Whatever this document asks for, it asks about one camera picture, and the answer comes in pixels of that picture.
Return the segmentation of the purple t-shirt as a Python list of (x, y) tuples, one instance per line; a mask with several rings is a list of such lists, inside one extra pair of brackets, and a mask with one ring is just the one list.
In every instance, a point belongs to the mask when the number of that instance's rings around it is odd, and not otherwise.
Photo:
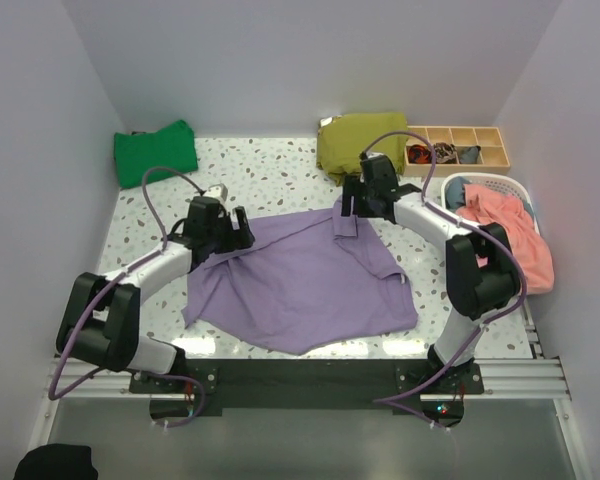
[(253, 246), (188, 275), (185, 324), (204, 320), (263, 349), (302, 355), (413, 329), (404, 270), (364, 218), (340, 207), (256, 218)]

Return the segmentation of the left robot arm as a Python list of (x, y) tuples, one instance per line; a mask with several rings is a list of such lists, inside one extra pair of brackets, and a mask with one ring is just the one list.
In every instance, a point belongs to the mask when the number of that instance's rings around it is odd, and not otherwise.
[(178, 362), (184, 354), (172, 344), (141, 338), (141, 307), (209, 257), (253, 243), (244, 207), (228, 211), (217, 198), (194, 198), (187, 216), (155, 249), (118, 270), (84, 273), (75, 280), (56, 339), (60, 359), (114, 372), (152, 372), (163, 391), (180, 390), (187, 380), (187, 368)]

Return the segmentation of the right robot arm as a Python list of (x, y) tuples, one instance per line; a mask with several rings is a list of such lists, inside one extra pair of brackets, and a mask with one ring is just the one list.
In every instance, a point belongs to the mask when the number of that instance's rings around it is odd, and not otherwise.
[(429, 348), (428, 386), (449, 392), (461, 380), (459, 366), (474, 358), (482, 326), (505, 314), (521, 297), (524, 274), (514, 263), (501, 225), (479, 225), (430, 201), (412, 184), (401, 185), (388, 157), (360, 155), (361, 172), (345, 177), (341, 214), (380, 218), (409, 229), (444, 254), (446, 293), (452, 308)]

